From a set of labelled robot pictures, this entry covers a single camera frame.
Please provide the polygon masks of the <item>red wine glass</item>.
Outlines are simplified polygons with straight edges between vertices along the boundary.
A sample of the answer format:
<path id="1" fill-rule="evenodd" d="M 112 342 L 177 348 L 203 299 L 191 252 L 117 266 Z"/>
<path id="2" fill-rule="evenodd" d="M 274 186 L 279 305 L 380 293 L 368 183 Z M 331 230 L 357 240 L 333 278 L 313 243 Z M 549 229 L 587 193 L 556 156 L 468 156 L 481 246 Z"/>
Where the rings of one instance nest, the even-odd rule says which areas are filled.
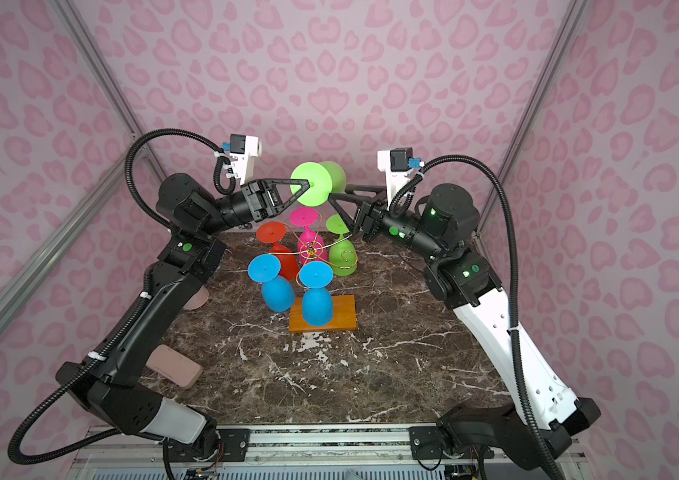
<path id="1" fill-rule="evenodd" d="M 259 242 L 270 246 L 269 253 L 280 263 L 279 275 L 287 281 L 294 281 L 298 273 L 296 255 L 281 244 L 285 238 L 286 226 L 281 222 L 268 222 L 257 229 L 256 238 Z"/>

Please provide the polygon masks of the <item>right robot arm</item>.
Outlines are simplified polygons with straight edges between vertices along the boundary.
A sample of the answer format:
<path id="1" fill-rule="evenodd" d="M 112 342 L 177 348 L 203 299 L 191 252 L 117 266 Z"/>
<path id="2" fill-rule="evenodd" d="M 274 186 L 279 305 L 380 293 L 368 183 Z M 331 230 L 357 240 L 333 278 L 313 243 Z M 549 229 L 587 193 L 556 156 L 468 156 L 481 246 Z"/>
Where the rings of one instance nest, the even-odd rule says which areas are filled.
<path id="1" fill-rule="evenodd" d="M 351 187 L 328 202 L 364 240 L 383 236 L 425 260 L 429 291 L 475 336 L 511 394 L 511 404 L 501 407 L 451 408 L 415 458 L 494 447 L 524 470 L 545 468 L 599 419 L 597 404 L 577 397 L 523 327 L 511 325 L 509 292 L 489 260 L 469 246 L 479 212 L 467 190 L 441 184 L 425 199 L 423 213 L 399 217 L 387 210 L 381 187 Z"/>

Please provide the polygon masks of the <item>magenta wine glass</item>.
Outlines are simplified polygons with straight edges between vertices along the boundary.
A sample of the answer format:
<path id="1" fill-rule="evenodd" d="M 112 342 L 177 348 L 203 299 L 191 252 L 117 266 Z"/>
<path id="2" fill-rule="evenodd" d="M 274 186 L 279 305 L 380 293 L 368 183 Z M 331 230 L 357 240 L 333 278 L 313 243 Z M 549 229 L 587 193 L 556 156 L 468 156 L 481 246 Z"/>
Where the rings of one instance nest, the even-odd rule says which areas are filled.
<path id="1" fill-rule="evenodd" d="M 312 226 L 319 218 L 319 213 L 311 207 L 297 208 L 289 216 L 291 224 L 302 229 L 297 241 L 299 263 L 301 265 L 316 260 L 328 260 L 328 250 L 325 247 L 323 238 L 312 229 Z"/>

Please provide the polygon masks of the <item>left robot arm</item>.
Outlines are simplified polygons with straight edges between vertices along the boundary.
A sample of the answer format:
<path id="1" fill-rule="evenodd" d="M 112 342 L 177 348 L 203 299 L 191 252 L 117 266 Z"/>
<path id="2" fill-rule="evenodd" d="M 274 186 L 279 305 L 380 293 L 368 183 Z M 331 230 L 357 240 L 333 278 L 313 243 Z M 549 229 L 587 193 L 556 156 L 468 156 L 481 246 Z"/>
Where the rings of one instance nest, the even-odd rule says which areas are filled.
<path id="1" fill-rule="evenodd" d="M 213 418 L 141 385 L 148 358 L 190 298 L 219 268 L 220 232 L 273 218 L 310 188 L 305 179 L 253 180 L 216 198 L 184 173 L 159 187 L 156 209 L 169 222 L 170 241 L 147 267 L 142 290 L 115 328 L 79 363 L 57 371 L 59 384 L 87 412 L 127 435 L 184 444 L 207 458 L 219 444 Z"/>

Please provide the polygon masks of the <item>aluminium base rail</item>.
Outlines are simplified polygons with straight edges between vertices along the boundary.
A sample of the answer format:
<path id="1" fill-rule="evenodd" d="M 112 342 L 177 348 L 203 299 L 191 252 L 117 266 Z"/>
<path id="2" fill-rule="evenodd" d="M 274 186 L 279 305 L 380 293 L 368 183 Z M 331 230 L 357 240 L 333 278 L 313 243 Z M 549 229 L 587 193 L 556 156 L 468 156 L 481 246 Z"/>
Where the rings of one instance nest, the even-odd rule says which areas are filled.
<path id="1" fill-rule="evenodd" d="M 435 426 L 415 424 L 223 425 L 221 462 L 190 463 L 173 453 L 176 478 L 469 479 L 475 450 L 440 456 Z M 116 436 L 80 450 L 70 479 L 162 479 L 160 445 Z"/>

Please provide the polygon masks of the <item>diagonal aluminium frame bar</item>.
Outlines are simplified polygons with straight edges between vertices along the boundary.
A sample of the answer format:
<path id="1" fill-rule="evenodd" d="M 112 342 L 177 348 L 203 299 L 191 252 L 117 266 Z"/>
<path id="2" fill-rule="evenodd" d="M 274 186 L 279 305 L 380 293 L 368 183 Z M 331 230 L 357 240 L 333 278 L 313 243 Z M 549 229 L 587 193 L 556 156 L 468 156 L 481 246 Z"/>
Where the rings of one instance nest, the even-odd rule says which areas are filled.
<path id="1" fill-rule="evenodd" d="M 67 342 L 75 319 L 112 325 L 156 250 L 160 234 L 130 200 L 122 165 L 89 176 L 83 162 L 0 162 L 0 385 L 10 350 L 39 372 L 50 359 L 33 346 Z"/>

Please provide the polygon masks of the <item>blue wine glass left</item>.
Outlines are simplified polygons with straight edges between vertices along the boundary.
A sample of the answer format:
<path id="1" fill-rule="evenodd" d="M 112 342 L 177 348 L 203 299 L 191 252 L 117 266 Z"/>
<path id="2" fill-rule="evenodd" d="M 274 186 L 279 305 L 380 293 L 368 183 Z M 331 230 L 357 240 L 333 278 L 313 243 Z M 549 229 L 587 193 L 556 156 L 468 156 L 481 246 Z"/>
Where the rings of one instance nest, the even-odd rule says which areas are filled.
<path id="1" fill-rule="evenodd" d="M 274 312 L 285 312 L 295 302 L 291 284 L 280 275 L 281 263 L 270 254 L 255 257 L 247 267 L 249 278 L 261 286 L 261 295 L 266 306 Z"/>

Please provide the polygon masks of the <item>green wine glass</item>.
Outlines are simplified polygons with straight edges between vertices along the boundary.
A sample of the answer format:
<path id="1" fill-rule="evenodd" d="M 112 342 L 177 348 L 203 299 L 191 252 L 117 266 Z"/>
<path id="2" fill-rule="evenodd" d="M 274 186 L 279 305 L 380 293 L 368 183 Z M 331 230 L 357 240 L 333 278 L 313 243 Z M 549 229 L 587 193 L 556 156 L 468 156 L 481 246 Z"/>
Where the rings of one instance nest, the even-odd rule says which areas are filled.
<path id="1" fill-rule="evenodd" d="M 333 273 L 339 277 L 349 276 L 357 271 L 357 250 L 349 240 L 349 228 L 335 214 L 327 219 L 327 230 L 337 236 L 328 250 L 328 263 Z"/>
<path id="2" fill-rule="evenodd" d="M 305 162 L 293 170 L 291 180 L 307 180 L 309 188 L 297 198 L 306 207 L 318 207 L 327 202 L 331 193 L 345 192 L 347 174 L 336 162 Z"/>

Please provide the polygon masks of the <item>wooden rack base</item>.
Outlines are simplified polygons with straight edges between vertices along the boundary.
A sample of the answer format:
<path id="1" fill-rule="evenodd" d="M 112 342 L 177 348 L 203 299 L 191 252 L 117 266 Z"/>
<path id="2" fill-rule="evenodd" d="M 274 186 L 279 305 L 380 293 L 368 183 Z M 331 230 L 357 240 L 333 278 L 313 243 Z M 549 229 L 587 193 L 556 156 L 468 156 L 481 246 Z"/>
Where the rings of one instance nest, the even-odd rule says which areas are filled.
<path id="1" fill-rule="evenodd" d="M 323 326 L 311 326 L 302 316 L 302 299 L 297 298 L 289 311 L 288 330 L 291 334 L 313 332 L 357 330 L 357 310 L 354 295 L 333 297 L 333 318 Z"/>

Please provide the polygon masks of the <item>green wine glass front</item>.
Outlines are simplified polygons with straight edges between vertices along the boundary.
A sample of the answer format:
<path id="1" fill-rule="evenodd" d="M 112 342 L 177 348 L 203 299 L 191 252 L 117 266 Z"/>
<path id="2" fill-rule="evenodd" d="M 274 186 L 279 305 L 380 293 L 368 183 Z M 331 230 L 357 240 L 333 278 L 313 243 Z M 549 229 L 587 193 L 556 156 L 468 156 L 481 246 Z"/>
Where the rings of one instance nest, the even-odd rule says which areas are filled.
<path id="1" fill-rule="evenodd" d="M 345 192 L 347 174 L 336 162 L 305 162 L 293 170 L 291 180 L 307 180 L 309 188 L 297 198 L 306 207 L 318 207 L 327 202 L 331 193 Z"/>

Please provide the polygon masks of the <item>pink sponge block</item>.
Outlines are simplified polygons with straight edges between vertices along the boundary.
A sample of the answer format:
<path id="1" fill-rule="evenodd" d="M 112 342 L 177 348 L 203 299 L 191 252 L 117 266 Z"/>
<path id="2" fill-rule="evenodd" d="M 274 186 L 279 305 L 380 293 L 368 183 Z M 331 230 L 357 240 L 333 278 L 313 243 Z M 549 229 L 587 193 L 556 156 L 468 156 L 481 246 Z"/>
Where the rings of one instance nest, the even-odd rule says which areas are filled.
<path id="1" fill-rule="evenodd" d="M 202 373 L 202 367 L 198 363 L 165 344 L 160 344 L 153 350 L 146 367 L 180 389 L 191 388 Z"/>

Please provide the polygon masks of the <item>blue wine glass front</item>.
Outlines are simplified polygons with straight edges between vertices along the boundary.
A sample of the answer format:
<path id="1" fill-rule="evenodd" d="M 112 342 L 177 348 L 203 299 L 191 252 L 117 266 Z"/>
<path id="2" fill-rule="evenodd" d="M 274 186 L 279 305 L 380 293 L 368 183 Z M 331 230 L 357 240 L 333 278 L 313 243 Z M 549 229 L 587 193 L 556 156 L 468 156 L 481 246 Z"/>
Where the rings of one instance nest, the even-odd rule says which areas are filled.
<path id="1" fill-rule="evenodd" d="M 313 327 L 329 324 L 333 318 L 333 300 L 326 288 L 333 280 L 331 267 L 320 261 L 309 262 L 301 268 L 298 278 L 305 288 L 302 298 L 304 321 Z"/>

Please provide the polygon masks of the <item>blue wine glass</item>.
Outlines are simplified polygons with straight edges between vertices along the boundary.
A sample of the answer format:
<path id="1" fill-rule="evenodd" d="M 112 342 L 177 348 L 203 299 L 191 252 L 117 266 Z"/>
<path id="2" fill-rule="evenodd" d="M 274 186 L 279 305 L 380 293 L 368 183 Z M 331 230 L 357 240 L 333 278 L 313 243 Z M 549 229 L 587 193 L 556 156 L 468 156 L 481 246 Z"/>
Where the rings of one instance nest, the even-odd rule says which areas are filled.
<path id="1" fill-rule="evenodd" d="M 333 280 L 331 267 L 320 261 L 309 262 L 301 268 L 298 278 L 305 288 L 302 298 L 304 321 L 313 327 L 329 324 L 333 318 L 333 300 L 326 288 Z"/>
<path id="2" fill-rule="evenodd" d="M 266 306 L 274 312 L 285 312 L 295 302 L 291 284 L 280 275 L 281 263 L 270 254 L 255 257 L 247 267 L 249 278 L 261 286 L 261 295 Z"/>

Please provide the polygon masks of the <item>pink pen holder cup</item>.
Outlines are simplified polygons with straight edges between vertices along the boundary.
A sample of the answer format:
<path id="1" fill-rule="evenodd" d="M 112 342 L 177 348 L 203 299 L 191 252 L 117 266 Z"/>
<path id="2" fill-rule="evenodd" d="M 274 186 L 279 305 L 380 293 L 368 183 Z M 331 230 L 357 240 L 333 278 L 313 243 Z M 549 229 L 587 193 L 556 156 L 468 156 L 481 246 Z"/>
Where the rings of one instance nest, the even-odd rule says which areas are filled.
<path id="1" fill-rule="evenodd" d="M 183 310 L 192 311 L 205 306 L 209 298 L 209 292 L 206 287 L 201 287 L 199 290 L 187 300 L 183 305 Z"/>

